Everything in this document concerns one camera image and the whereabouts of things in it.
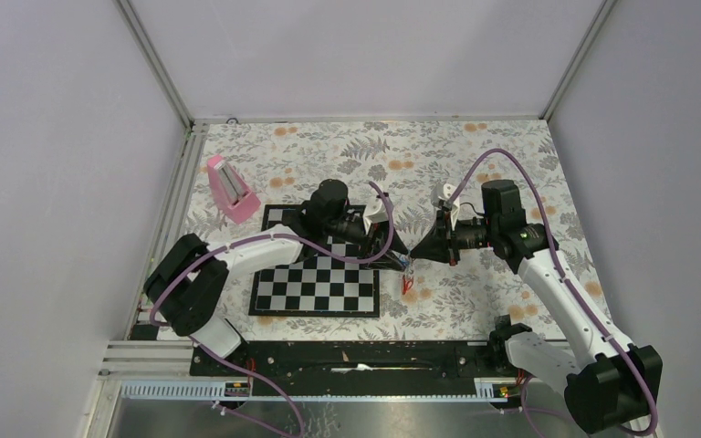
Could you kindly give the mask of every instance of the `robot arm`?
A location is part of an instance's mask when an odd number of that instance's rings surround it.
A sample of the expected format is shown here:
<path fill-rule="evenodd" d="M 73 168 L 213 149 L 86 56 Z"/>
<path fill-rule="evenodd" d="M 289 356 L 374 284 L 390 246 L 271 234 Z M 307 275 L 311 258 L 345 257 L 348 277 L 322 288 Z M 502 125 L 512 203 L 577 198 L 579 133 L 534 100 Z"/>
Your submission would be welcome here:
<path fill-rule="evenodd" d="M 387 214 L 380 215 L 381 209 L 384 212 L 382 200 L 370 201 L 361 217 L 349 213 L 348 204 L 348 187 L 341 181 L 326 180 L 309 201 L 284 213 L 283 224 L 238 241 L 232 249 L 215 256 L 208 257 L 207 243 L 197 235 L 184 235 L 149 276 L 144 291 L 153 303 L 159 302 L 168 286 L 205 256 L 207 259 L 197 266 L 194 278 L 183 278 L 168 291 L 170 295 L 162 298 L 159 311 L 178 336 L 192 336 L 225 358 L 241 342 L 229 322 L 214 314 L 227 281 L 313 257 L 316 250 L 302 242 L 327 248 L 330 236 L 359 245 L 363 258 L 382 250 L 390 230 Z M 393 251 L 408 252 L 396 234 L 384 257 L 367 267 L 403 271 L 404 266 Z"/>
<path fill-rule="evenodd" d="M 445 184 L 435 193 L 452 194 L 452 190 Z M 609 340 L 616 340 L 630 356 L 655 398 L 662 360 L 651 346 L 636 348 L 602 314 L 554 242 L 565 279 L 570 280 L 591 313 L 608 329 L 608 339 L 603 337 L 556 269 L 544 226 L 526 222 L 518 187 L 509 180 L 482 184 L 485 214 L 481 220 L 457 220 L 455 205 L 447 204 L 449 194 L 438 198 L 436 222 L 411 257 L 454 265 L 460 260 L 461 250 L 492 248 L 541 299 L 573 352 L 570 355 L 551 346 L 524 324 L 506 324 L 490 334 L 489 344 L 495 350 L 492 359 L 497 366 L 526 370 L 563 394 L 571 416 L 587 433 L 648 414 L 649 406 L 637 381 Z"/>

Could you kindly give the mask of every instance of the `floral pattern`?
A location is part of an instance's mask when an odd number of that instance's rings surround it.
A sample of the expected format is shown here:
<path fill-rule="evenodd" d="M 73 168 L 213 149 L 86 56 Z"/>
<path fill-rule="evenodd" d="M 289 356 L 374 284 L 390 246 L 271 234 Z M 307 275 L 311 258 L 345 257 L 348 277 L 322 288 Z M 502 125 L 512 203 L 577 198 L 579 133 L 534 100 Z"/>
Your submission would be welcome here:
<path fill-rule="evenodd" d="M 544 121 L 325 122 L 212 125 L 194 182 L 185 233 L 197 233 L 211 247 L 259 231 L 264 208 L 236 225 L 219 214 L 208 186 L 205 162 L 226 157 L 256 191 L 262 204 L 301 203 L 327 178 L 348 184 L 351 203 L 373 195 L 377 182 L 394 203 L 394 222 L 414 247 L 434 220 L 429 195 L 435 184 L 456 184 L 476 157 L 504 148 L 525 166 L 537 185 L 560 249 L 576 276 L 608 314 L 590 251 L 574 210 L 560 161 Z M 521 189 L 530 222 L 540 213 L 522 176 L 505 157 L 480 164 L 461 195 L 482 206 L 479 186 L 507 178 Z M 462 217 L 473 213 L 466 206 Z M 509 314 L 547 339 L 563 339 L 541 301 L 488 251 L 465 251 L 458 266 L 414 262 L 414 286 L 402 295 L 402 277 L 381 272 L 380 318 L 286 318 L 247 315 L 252 276 L 227 284 L 217 312 L 247 340 L 433 340 L 486 339 L 494 318 Z M 159 339 L 175 339 L 169 329 Z"/>

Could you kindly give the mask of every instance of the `pink box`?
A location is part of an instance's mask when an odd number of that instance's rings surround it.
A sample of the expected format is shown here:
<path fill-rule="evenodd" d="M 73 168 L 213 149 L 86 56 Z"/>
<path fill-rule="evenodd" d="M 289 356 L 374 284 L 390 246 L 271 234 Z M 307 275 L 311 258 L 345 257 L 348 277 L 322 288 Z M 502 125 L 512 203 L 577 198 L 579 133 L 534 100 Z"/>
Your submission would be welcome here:
<path fill-rule="evenodd" d="M 232 165 L 220 155 L 211 157 L 207 164 L 208 183 L 219 210 L 236 224 L 253 216 L 262 203 Z"/>

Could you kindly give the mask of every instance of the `white wall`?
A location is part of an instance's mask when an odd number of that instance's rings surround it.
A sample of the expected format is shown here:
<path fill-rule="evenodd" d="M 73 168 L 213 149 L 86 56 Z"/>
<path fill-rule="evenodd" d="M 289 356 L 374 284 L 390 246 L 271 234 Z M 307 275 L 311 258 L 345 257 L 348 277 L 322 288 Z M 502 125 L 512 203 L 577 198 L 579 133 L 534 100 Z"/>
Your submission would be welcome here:
<path fill-rule="evenodd" d="M 620 2 L 551 124 L 612 313 L 701 436 L 701 2 Z"/>
<path fill-rule="evenodd" d="M 111 1 L 0 1 L 0 437 L 69 437 L 181 128 Z"/>
<path fill-rule="evenodd" d="M 136 0 L 195 117 L 537 115 L 600 0 Z"/>

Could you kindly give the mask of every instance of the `chessboard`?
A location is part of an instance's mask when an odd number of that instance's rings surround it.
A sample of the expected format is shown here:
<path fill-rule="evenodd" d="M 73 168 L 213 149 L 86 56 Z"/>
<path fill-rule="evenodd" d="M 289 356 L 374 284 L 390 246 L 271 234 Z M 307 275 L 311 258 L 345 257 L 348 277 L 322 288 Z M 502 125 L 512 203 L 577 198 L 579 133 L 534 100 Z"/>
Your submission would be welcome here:
<path fill-rule="evenodd" d="M 262 230 L 280 224 L 283 212 L 296 205 L 266 205 Z M 361 213 L 363 206 L 353 205 Z M 358 257 L 359 247 L 333 240 L 332 253 Z M 270 317 L 380 316 L 380 274 L 318 254 L 293 265 L 262 269 L 254 274 L 248 315 Z"/>

